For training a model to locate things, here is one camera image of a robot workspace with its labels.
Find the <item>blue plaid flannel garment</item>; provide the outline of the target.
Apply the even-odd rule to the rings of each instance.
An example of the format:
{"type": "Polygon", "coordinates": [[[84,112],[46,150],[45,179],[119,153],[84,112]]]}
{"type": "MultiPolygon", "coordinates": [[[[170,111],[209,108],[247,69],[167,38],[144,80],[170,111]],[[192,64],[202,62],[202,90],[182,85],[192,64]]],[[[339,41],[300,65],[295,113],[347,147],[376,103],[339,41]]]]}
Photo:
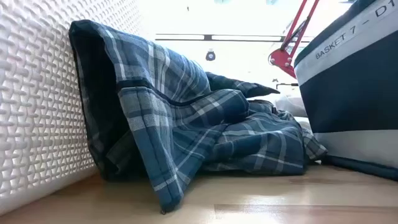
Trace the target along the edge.
{"type": "Polygon", "coordinates": [[[198,171],[301,175],[326,147],[265,96],[272,88],[204,71],[145,38],[71,23],[89,152],[103,179],[144,171],[163,213],[198,171]]]}

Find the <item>red desk lamp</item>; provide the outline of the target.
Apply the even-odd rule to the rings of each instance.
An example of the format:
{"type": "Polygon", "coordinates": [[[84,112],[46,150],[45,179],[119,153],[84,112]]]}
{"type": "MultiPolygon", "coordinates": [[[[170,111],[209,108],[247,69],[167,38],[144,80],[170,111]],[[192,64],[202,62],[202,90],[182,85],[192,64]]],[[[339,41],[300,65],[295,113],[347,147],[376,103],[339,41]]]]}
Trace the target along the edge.
{"type": "Polygon", "coordinates": [[[297,23],[303,13],[304,7],[308,0],[303,0],[292,23],[290,29],[285,36],[282,45],[271,52],[269,55],[269,63],[280,68],[292,78],[296,79],[294,67],[292,66],[293,57],[302,41],[302,37],[308,27],[308,24],[317,8],[320,0],[314,0],[314,3],[304,21],[297,27],[297,23]]]}

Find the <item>navy grey fabric basket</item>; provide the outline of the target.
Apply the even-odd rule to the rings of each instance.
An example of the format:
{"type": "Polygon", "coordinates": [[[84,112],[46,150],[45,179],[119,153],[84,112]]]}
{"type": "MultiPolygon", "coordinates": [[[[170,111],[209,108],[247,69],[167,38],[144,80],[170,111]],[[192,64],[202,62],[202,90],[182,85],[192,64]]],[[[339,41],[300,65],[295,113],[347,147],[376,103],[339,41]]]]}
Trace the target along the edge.
{"type": "Polygon", "coordinates": [[[323,163],[398,181],[398,0],[356,0],[294,70],[323,163]]]}

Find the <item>white woven plastic basket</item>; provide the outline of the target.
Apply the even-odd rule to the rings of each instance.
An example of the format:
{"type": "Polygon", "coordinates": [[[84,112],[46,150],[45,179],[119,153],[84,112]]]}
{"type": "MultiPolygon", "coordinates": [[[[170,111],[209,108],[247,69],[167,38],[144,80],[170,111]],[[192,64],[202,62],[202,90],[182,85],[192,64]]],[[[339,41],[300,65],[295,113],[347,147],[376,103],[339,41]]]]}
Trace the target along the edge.
{"type": "Polygon", "coordinates": [[[0,215],[95,173],[68,30],[143,34],[143,0],[0,0],[0,215]]]}

